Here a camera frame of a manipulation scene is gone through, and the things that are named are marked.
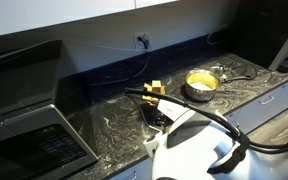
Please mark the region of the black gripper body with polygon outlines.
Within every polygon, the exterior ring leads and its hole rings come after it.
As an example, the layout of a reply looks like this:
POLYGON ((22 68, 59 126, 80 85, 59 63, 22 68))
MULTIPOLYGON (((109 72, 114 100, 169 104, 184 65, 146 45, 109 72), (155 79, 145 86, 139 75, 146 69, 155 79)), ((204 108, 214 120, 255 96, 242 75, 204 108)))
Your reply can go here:
POLYGON ((160 112, 156 106, 152 106, 148 103, 143 104, 143 113, 145 120, 149 125, 167 127, 173 123, 173 121, 160 112))

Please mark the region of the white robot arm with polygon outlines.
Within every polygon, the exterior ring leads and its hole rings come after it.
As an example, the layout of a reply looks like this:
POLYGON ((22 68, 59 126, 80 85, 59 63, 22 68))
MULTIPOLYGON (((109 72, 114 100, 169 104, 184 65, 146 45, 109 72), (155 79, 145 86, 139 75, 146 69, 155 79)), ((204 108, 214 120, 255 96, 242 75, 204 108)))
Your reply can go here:
POLYGON ((226 128, 178 103, 162 100, 157 109, 173 124, 144 141, 152 180, 288 180, 288 152, 273 155, 247 148, 230 167, 227 162, 240 143, 226 128))

